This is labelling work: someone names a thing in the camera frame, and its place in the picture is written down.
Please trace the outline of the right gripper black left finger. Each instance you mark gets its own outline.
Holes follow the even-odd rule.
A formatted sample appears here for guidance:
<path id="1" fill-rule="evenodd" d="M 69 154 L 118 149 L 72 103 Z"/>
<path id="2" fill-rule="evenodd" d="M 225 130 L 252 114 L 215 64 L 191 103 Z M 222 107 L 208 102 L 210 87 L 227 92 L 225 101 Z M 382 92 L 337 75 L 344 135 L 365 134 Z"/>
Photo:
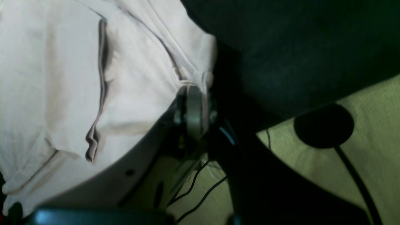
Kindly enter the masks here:
<path id="1" fill-rule="evenodd" d="M 183 86 L 174 101 L 174 124 L 184 129 L 189 137 L 202 138 L 202 93 L 197 86 Z"/>

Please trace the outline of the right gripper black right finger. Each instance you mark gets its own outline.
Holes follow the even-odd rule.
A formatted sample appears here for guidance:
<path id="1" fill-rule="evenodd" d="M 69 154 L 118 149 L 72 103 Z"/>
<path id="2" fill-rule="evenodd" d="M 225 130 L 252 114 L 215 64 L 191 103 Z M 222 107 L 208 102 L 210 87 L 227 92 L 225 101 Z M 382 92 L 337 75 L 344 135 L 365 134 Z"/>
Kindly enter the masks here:
<path id="1" fill-rule="evenodd" d="M 209 155 L 227 175 L 241 225 L 370 225 L 367 212 L 303 178 L 256 136 L 280 119 L 239 93 L 210 95 Z"/>

